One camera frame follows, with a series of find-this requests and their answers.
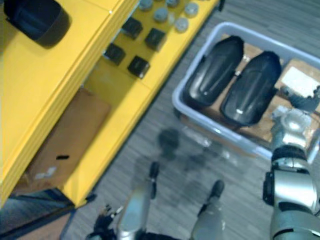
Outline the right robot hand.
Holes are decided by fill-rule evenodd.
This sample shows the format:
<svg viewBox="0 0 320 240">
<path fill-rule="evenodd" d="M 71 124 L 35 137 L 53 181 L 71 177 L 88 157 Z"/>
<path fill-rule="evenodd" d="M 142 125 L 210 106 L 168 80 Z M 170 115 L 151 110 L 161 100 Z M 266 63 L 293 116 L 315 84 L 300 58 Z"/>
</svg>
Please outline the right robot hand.
<svg viewBox="0 0 320 240">
<path fill-rule="evenodd" d="M 318 85 L 313 91 L 313 96 L 308 95 L 304 97 L 295 93 L 290 87 L 282 86 L 280 88 L 280 93 L 284 95 L 291 105 L 299 110 L 314 113 L 317 107 L 320 105 L 320 86 Z"/>
</svg>

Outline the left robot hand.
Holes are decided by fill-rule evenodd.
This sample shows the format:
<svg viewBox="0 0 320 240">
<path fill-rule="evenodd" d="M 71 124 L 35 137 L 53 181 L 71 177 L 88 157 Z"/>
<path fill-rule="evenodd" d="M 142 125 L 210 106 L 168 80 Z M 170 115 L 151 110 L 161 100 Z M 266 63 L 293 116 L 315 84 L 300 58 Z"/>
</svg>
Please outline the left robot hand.
<svg viewBox="0 0 320 240">
<path fill-rule="evenodd" d="M 113 223 L 115 217 L 119 215 L 123 206 L 112 210 L 112 207 L 107 204 L 103 210 L 98 215 L 94 226 L 93 232 L 89 233 L 85 239 L 86 240 L 116 240 L 116 234 L 113 228 L 110 228 L 110 225 Z"/>
</svg>

